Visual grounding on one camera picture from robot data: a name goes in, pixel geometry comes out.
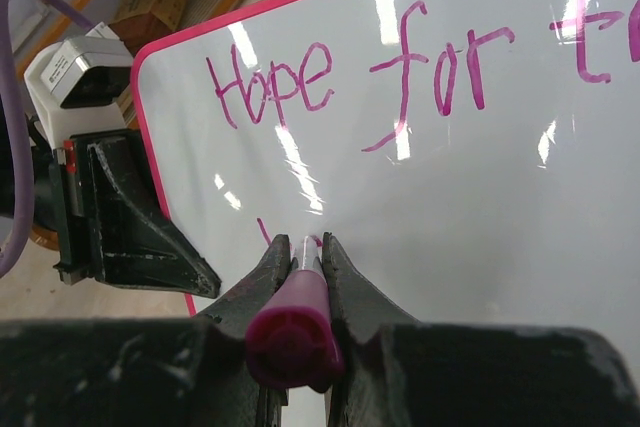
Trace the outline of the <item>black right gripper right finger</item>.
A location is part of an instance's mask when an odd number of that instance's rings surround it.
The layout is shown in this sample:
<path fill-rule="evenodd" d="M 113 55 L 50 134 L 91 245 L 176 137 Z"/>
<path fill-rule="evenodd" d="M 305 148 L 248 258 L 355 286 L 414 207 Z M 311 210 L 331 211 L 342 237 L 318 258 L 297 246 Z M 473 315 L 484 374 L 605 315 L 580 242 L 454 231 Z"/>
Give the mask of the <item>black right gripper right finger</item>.
<path fill-rule="evenodd" d="M 425 323 L 323 236 L 332 326 L 345 357 L 332 426 L 635 426 L 639 392 L 592 330 Z"/>

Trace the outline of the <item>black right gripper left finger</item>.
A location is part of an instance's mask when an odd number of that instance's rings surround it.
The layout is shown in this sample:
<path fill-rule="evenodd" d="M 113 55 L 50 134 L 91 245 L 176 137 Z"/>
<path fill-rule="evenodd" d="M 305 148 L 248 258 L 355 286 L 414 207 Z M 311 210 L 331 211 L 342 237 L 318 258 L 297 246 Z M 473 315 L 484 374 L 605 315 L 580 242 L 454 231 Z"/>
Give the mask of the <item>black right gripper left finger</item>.
<path fill-rule="evenodd" d="M 257 266 L 188 318 L 5 321 L 5 426 L 277 426 L 287 394 L 249 374 L 244 337 L 290 270 L 274 237 Z"/>

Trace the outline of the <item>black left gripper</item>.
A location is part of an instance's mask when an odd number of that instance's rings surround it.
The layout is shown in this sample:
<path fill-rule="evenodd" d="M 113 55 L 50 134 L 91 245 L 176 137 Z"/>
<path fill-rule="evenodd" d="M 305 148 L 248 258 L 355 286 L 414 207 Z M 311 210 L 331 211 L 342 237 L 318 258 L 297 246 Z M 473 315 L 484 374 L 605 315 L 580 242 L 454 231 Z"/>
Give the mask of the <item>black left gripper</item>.
<path fill-rule="evenodd" d="M 134 156 L 143 151 L 132 129 L 77 134 L 53 151 L 60 279 L 218 296 L 220 277 L 162 212 L 148 164 Z"/>

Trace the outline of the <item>pink capped marker pen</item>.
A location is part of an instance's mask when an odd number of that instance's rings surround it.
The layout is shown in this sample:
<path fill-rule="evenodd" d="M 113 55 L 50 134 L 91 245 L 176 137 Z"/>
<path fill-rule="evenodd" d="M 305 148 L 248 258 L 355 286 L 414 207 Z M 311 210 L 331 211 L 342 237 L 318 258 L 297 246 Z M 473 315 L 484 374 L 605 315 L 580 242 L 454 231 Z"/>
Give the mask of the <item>pink capped marker pen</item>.
<path fill-rule="evenodd" d="M 344 375 L 317 237 L 294 248 L 286 280 L 248 325 L 245 350 L 251 376 L 265 387 L 325 393 Z"/>

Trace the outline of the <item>pink framed whiteboard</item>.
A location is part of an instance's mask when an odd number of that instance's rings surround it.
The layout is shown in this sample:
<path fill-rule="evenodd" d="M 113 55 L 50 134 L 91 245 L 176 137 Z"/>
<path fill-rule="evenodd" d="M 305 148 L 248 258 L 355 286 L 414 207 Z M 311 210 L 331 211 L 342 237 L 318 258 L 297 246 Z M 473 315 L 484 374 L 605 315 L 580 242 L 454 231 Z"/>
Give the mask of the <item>pink framed whiteboard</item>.
<path fill-rule="evenodd" d="M 132 86 L 225 290 L 328 232 L 417 320 L 592 330 L 639 392 L 639 0 L 263 0 Z"/>

